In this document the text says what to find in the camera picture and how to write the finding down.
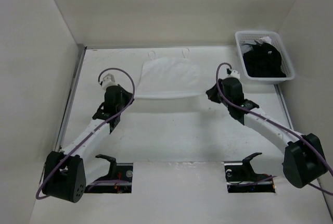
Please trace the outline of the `white tank top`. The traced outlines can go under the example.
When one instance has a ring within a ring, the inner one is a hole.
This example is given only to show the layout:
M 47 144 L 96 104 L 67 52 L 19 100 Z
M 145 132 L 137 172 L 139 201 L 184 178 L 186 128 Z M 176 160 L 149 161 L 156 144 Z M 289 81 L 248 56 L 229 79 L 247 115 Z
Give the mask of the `white tank top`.
M 136 86 L 137 99 L 178 99 L 195 97 L 207 89 L 209 79 L 199 64 L 189 59 L 190 50 L 182 50 L 181 57 L 158 57 L 148 53 L 140 80 Z

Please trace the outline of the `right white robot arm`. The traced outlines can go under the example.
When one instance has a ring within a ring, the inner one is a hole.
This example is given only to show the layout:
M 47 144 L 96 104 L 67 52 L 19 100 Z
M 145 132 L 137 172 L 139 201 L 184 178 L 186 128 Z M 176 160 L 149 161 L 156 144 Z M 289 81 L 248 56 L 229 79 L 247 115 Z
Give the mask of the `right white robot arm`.
M 294 132 L 272 120 L 258 104 L 244 97 L 237 78 L 218 79 L 206 95 L 210 101 L 224 104 L 233 119 L 265 137 L 282 152 L 283 175 L 296 188 L 332 171 L 316 135 Z

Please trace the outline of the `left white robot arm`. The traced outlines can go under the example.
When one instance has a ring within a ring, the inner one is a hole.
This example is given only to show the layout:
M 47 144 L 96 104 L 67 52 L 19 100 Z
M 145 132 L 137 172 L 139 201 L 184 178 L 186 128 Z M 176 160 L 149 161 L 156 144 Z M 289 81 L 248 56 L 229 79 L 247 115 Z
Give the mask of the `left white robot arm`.
M 133 100 L 134 94 L 120 85 L 106 88 L 104 101 L 84 132 L 63 150 L 48 154 L 36 199 L 51 196 L 76 203 L 88 192 L 131 192 L 133 165 L 117 163 L 114 157 L 101 154 L 98 147 Z

